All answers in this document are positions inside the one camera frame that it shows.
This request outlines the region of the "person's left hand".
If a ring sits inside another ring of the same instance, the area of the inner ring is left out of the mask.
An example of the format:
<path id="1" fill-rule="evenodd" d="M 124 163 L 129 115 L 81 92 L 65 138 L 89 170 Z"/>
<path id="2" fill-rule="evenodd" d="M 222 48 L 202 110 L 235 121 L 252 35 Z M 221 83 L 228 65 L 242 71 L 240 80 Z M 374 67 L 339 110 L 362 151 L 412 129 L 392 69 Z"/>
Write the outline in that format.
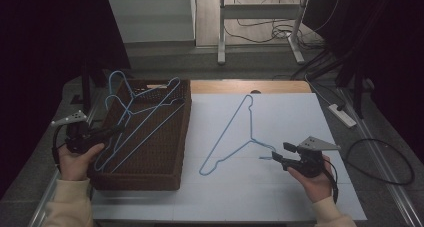
<path id="1" fill-rule="evenodd" d="M 58 149 L 61 179 L 64 181 L 84 181 L 87 179 L 89 165 L 104 149 L 103 143 L 92 146 L 86 153 L 77 154 L 68 150 L 64 144 Z"/>

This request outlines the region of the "black stand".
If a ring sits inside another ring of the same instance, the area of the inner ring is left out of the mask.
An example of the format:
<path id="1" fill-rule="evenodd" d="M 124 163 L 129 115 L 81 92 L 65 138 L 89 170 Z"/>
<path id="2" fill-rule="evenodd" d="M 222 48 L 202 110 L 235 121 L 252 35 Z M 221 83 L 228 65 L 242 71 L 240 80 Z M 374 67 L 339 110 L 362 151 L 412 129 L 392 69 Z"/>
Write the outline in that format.
<path id="1" fill-rule="evenodd" d="M 358 54 L 346 54 L 342 61 L 342 68 L 336 77 L 338 87 L 346 87 L 353 82 L 353 100 L 352 107 L 356 115 L 363 119 L 362 95 L 365 90 L 365 62 L 364 58 Z"/>
<path id="2" fill-rule="evenodd" d="M 103 88 L 106 86 L 106 75 L 103 66 L 99 62 L 84 62 L 81 67 L 81 89 L 82 93 L 74 95 L 71 104 L 81 104 L 84 113 L 91 110 L 91 83 L 95 87 Z"/>

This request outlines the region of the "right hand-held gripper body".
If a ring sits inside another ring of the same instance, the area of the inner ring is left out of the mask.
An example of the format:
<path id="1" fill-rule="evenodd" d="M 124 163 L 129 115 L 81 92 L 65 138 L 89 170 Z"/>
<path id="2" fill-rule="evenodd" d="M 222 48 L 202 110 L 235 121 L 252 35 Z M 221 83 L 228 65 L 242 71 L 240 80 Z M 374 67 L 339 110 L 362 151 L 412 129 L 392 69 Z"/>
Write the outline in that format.
<path id="1" fill-rule="evenodd" d="M 297 160 L 299 166 L 293 168 L 307 178 L 314 178 L 320 175 L 324 169 L 324 159 L 322 152 L 327 150 L 339 150 L 336 144 L 309 136 L 298 145 L 297 152 L 300 159 Z"/>

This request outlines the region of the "white table mat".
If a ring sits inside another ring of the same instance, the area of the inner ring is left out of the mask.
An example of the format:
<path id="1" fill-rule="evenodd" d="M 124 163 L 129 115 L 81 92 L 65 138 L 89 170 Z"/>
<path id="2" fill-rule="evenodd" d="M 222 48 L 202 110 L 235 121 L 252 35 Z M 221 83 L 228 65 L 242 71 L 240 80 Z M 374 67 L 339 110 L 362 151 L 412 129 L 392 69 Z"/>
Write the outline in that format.
<path id="1" fill-rule="evenodd" d="M 249 148 L 208 176 L 198 173 L 226 120 L 245 95 L 193 95 L 179 190 L 97 191 L 92 199 L 95 218 L 180 223 L 313 220 L 302 186 L 272 158 L 256 158 L 258 148 Z M 297 145 L 309 136 L 333 140 L 315 94 L 253 96 L 255 137 L 275 146 L 284 157 L 294 156 L 284 149 L 284 142 Z"/>

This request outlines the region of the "white power strip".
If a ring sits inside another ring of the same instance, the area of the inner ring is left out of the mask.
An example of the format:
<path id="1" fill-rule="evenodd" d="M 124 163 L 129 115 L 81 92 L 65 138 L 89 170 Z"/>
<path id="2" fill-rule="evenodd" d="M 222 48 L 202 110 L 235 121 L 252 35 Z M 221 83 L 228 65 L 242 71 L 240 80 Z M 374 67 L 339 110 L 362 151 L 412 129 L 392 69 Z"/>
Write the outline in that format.
<path id="1" fill-rule="evenodd" d="M 335 115 L 347 128 L 352 128 L 356 122 L 337 104 L 328 107 L 329 111 Z"/>

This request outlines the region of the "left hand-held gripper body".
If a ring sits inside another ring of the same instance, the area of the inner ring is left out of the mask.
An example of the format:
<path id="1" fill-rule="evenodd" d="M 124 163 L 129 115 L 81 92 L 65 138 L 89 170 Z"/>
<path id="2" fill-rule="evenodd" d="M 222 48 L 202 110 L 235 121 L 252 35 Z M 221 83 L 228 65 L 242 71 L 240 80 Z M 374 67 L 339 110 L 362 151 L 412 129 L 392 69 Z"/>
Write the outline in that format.
<path id="1" fill-rule="evenodd" d="M 90 129 L 87 116 L 81 110 L 59 120 L 53 120 L 50 126 L 66 127 L 65 143 L 71 153 L 84 154 L 101 142 L 95 132 Z"/>

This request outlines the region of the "white panel board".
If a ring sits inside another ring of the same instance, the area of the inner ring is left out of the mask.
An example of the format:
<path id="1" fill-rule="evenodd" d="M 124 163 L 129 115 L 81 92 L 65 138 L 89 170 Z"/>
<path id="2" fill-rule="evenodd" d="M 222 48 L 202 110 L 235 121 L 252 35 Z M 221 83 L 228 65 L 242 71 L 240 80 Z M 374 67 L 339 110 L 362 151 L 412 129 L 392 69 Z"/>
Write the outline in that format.
<path id="1" fill-rule="evenodd" d="M 109 0 L 124 43 L 194 41 L 194 0 Z"/>

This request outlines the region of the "white metal desk frame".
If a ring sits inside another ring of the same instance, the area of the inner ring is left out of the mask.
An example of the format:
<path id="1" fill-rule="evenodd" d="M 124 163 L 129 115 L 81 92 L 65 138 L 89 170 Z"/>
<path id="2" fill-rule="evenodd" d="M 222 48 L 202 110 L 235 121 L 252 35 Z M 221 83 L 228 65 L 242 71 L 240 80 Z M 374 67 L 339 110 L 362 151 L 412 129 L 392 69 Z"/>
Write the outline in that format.
<path id="1" fill-rule="evenodd" d="M 298 3 L 269 3 L 269 4 L 225 4 L 220 0 L 219 8 L 219 38 L 218 59 L 219 65 L 226 63 L 225 21 L 226 20 L 284 20 L 293 21 L 293 26 L 287 34 L 287 41 L 298 64 L 305 59 L 301 53 L 298 41 L 300 25 L 306 11 L 308 0 Z"/>

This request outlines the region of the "blue wire clothes hanger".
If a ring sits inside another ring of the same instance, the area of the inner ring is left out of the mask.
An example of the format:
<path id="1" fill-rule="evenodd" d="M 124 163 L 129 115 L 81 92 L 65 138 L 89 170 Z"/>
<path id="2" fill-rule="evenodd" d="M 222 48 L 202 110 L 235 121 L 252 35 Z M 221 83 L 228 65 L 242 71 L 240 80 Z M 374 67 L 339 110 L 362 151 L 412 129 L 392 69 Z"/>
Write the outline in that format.
<path id="1" fill-rule="evenodd" d="M 191 99 L 186 97 L 161 96 L 149 99 L 144 96 L 131 97 L 125 102 L 118 95 L 108 96 L 106 101 L 114 97 L 115 100 L 108 108 L 110 117 L 106 117 L 104 124 L 111 127 L 113 124 L 124 125 L 123 132 L 112 136 L 109 145 L 94 163 L 94 170 L 104 172 L 114 160 L 110 173 L 122 166 L 139 148 L 149 139 L 159 133 L 159 130 L 168 122 L 175 119 L 175 115 L 184 107 L 191 106 Z"/>
<path id="2" fill-rule="evenodd" d="M 271 152 L 275 151 L 276 147 L 255 137 L 254 107 L 253 95 L 247 94 L 240 100 L 200 165 L 198 173 L 201 176 L 208 176 L 223 163 L 243 156 L 249 148 L 259 149 L 256 158 L 271 158 Z"/>
<path id="3" fill-rule="evenodd" d="M 103 163 L 95 167 L 106 173 L 116 172 L 188 105 L 186 86 L 178 77 L 147 81 L 114 71 L 110 84 L 117 75 L 122 78 L 120 85 L 116 90 L 109 87 L 104 100 L 108 110 L 104 125 L 122 126 L 123 130 L 109 139 Z"/>

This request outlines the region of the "person's right hand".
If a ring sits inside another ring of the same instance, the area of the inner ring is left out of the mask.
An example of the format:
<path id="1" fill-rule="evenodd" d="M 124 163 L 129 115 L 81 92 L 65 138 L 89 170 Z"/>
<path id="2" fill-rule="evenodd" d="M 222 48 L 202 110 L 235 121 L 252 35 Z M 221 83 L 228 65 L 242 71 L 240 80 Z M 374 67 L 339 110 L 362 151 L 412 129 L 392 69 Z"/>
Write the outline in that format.
<path id="1" fill-rule="evenodd" d="M 332 183 L 328 175 L 333 176 L 330 158 L 323 155 L 325 171 L 314 178 L 307 178 L 297 170 L 289 167 L 289 174 L 295 178 L 304 188 L 307 197 L 312 203 L 317 203 L 332 196 Z"/>

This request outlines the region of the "brown woven wicker basket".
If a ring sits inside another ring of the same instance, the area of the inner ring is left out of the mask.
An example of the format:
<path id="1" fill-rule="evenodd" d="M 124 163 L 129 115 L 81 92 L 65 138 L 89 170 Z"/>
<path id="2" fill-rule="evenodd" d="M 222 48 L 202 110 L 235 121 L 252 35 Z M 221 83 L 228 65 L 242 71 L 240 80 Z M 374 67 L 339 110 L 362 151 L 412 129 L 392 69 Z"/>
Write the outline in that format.
<path id="1" fill-rule="evenodd" d="M 191 99 L 188 80 L 185 96 Z M 185 140 L 190 120 L 190 107 L 184 107 L 174 120 L 124 163 L 116 172 L 88 170 L 92 186 L 97 190 L 174 191 L 180 188 Z"/>

